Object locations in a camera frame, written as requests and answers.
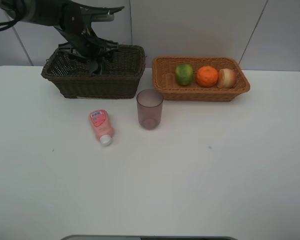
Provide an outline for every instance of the bottle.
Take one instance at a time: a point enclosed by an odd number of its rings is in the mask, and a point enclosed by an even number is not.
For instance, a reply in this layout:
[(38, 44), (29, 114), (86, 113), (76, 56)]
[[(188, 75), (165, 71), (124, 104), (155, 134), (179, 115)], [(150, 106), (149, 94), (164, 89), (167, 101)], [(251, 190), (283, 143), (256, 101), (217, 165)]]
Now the bottle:
[(108, 113), (105, 110), (97, 110), (90, 113), (90, 123), (94, 134), (103, 147), (112, 143), (115, 130), (111, 127)]

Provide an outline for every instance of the white bottle cap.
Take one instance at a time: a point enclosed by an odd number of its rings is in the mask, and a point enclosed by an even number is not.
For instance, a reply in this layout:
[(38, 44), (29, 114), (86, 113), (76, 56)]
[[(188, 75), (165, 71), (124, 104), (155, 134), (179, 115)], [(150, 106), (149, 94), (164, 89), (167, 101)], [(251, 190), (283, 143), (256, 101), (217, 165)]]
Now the white bottle cap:
[(103, 135), (100, 137), (100, 143), (103, 147), (109, 146), (112, 143), (112, 139), (110, 135)]

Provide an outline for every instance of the table surface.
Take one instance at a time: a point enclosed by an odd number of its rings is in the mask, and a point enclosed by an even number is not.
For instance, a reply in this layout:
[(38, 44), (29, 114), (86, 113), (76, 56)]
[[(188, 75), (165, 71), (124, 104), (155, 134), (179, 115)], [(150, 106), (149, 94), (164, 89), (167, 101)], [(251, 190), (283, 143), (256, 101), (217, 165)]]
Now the table surface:
[(165, 101), (147, 131), (136, 99), (65, 99), (41, 70), (0, 67), (0, 239), (300, 239), (300, 72), (244, 71), (232, 102)]

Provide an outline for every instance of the orange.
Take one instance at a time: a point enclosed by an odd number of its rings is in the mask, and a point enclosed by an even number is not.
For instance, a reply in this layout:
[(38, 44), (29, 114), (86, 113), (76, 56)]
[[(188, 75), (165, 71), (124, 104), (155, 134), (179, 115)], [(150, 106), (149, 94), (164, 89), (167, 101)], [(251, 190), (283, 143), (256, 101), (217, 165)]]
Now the orange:
[(196, 82), (201, 87), (212, 87), (217, 83), (218, 71), (212, 66), (203, 66), (196, 73)]

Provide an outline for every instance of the translucent cup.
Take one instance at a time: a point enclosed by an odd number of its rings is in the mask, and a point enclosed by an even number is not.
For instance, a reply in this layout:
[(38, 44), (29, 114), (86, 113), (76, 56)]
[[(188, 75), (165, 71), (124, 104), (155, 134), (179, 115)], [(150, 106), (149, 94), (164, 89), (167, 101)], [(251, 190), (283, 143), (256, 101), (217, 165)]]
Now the translucent cup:
[(148, 130), (158, 127), (164, 103), (162, 94), (155, 89), (143, 90), (136, 96), (136, 101), (140, 125)]

